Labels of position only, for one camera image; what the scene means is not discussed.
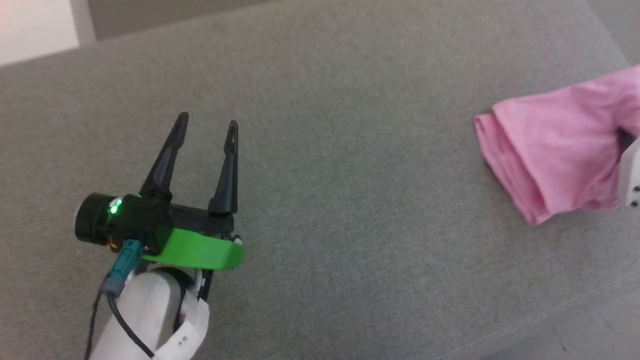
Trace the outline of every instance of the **green bracket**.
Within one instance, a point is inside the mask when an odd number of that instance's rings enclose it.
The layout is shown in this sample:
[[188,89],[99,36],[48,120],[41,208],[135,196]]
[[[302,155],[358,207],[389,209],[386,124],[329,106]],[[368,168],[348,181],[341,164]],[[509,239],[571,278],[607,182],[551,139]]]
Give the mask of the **green bracket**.
[[186,268],[230,270],[240,266],[243,256],[244,246],[233,241],[174,228],[162,254],[142,258]]

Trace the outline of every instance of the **teal connector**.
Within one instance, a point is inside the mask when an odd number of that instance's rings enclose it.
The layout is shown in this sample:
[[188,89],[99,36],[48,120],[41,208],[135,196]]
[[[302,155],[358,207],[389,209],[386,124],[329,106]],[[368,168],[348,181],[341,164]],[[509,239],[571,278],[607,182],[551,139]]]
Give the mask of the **teal connector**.
[[125,241],[118,258],[109,271],[109,277],[104,280],[100,291],[104,295],[113,295],[119,297],[124,289],[124,283],[129,276],[129,273],[138,266],[140,258],[142,257],[143,249],[142,244],[138,240]]

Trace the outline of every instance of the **pink cloth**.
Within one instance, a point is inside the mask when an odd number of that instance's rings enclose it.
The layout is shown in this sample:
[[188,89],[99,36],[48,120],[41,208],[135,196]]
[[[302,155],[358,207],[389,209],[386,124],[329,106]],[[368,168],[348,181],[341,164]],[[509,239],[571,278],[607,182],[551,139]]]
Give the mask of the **pink cloth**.
[[475,123],[484,158],[529,223],[615,208],[616,129],[640,136],[640,66],[500,102]]

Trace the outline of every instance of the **gray cushion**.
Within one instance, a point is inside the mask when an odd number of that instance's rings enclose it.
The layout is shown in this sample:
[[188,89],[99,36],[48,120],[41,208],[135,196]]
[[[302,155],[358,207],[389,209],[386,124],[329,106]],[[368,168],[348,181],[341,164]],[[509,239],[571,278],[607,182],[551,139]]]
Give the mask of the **gray cushion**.
[[637,213],[527,225],[472,117],[627,65],[583,0],[301,0],[3,68],[0,357],[81,356],[114,256],[74,210],[136,192],[183,110],[182,204],[240,124],[247,248],[197,359],[475,358],[612,297],[639,282]]

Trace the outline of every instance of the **camera lens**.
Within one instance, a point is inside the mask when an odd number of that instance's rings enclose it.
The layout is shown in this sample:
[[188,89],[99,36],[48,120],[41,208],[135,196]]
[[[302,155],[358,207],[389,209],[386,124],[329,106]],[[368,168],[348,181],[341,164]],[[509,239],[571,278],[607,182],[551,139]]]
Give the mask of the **camera lens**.
[[107,245],[104,234],[109,218],[109,203],[115,196],[93,193],[78,208],[76,213],[76,238],[80,241],[97,245]]

